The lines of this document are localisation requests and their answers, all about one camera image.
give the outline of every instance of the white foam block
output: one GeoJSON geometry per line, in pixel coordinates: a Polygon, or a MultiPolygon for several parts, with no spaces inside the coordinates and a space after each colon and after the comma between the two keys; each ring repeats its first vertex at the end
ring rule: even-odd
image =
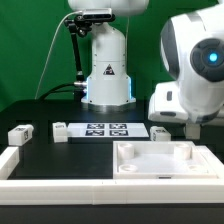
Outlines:
{"type": "Polygon", "coordinates": [[[32,138],[32,125],[19,125],[8,132],[9,145],[22,146],[32,138]]]}

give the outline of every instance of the white cube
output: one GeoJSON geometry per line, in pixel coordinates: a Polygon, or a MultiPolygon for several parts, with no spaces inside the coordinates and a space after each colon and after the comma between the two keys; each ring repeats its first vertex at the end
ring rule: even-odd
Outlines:
{"type": "Polygon", "coordinates": [[[171,134],[164,127],[153,126],[150,128],[151,141],[171,141],[171,134]]]}
{"type": "Polygon", "coordinates": [[[32,138],[33,126],[19,125],[8,132],[9,145],[22,146],[32,138]]]}
{"type": "Polygon", "coordinates": [[[53,123],[53,137],[55,143],[68,141],[67,127],[64,122],[53,123]]]}

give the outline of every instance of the white block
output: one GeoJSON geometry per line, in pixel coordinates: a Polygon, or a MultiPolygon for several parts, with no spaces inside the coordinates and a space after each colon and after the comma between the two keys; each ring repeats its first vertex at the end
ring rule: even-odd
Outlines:
{"type": "Polygon", "coordinates": [[[19,125],[8,132],[9,145],[22,146],[32,138],[33,126],[19,125]]]}
{"type": "Polygon", "coordinates": [[[64,122],[53,123],[53,137],[55,143],[68,141],[67,127],[64,122]]]}
{"type": "Polygon", "coordinates": [[[186,124],[184,127],[186,139],[199,140],[201,135],[201,126],[199,124],[186,124]]]}
{"type": "Polygon", "coordinates": [[[0,156],[0,180],[7,180],[19,163],[19,148],[8,147],[0,156]]]}
{"type": "Polygon", "coordinates": [[[151,141],[171,141],[171,134],[164,127],[153,126],[150,128],[151,141]]]}

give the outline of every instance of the blue light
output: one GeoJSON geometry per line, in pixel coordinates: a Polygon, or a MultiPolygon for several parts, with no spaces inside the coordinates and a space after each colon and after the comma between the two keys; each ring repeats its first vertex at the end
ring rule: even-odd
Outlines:
{"type": "Polygon", "coordinates": [[[210,60],[211,62],[216,62],[216,61],[218,60],[218,54],[216,54],[216,53],[211,53],[211,54],[209,55],[209,60],[210,60]]]}

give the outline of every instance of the black cable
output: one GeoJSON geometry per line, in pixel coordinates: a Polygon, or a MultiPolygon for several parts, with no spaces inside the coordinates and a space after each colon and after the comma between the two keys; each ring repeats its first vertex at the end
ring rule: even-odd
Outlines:
{"type": "Polygon", "coordinates": [[[44,93],[42,96],[39,97],[38,100],[44,100],[48,95],[50,95],[50,94],[56,92],[56,90],[61,89],[61,88],[64,88],[64,87],[68,87],[68,86],[73,86],[73,87],[75,87],[75,86],[74,86],[74,83],[61,84],[61,85],[59,85],[59,86],[56,86],[56,87],[52,88],[52,89],[49,90],[48,92],[44,93]]]}

